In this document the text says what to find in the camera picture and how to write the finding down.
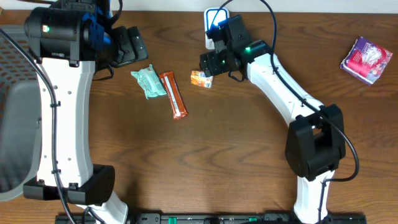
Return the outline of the mint green snack packet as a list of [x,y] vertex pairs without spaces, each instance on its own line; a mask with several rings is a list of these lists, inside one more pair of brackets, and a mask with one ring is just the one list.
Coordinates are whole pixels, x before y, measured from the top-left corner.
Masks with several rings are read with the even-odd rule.
[[156,98],[167,94],[152,64],[146,68],[140,69],[138,72],[131,72],[131,75],[144,90],[145,98],[147,100],[149,98]]

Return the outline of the small orange snack box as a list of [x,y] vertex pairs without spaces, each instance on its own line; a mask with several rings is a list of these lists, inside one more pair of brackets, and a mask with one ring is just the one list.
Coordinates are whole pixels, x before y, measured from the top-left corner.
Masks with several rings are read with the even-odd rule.
[[213,77],[207,77],[203,71],[192,70],[190,75],[191,84],[203,88],[211,88],[213,85]]

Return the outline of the orange snack bar wrapper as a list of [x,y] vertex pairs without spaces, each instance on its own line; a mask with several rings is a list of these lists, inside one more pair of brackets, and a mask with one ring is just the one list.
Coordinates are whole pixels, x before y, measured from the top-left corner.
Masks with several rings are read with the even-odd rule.
[[173,71],[160,74],[160,80],[168,94],[170,104],[173,110],[174,119],[181,119],[188,115],[188,111],[183,102],[182,96],[178,89],[177,82]]

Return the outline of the purple red noodle packet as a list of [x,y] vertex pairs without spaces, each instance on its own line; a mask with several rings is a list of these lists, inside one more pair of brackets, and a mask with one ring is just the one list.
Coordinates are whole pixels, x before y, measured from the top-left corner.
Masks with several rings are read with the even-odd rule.
[[340,63],[340,68],[362,82],[373,85],[383,74],[392,56],[391,51],[360,36]]

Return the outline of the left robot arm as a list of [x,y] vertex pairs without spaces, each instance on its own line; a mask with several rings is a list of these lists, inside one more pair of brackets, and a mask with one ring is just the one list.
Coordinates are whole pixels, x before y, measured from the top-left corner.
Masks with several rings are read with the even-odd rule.
[[88,128],[95,73],[148,57],[137,27],[116,27],[109,1],[55,1],[24,24],[39,78],[41,155],[24,197],[74,204],[96,223],[127,223],[129,207],[114,192],[115,169],[91,161]]

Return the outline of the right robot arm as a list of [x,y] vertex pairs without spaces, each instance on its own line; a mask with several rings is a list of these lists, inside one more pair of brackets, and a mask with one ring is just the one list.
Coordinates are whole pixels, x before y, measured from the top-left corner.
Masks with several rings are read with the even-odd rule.
[[283,117],[288,126],[285,157],[297,176],[295,216],[302,223],[321,223],[328,215],[326,180],[346,155],[344,139],[324,119],[342,128],[341,110],[309,95],[281,66],[270,45],[252,39],[241,16],[211,25],[206,36],[214,49],[200,55],[205,75],[241,72]]

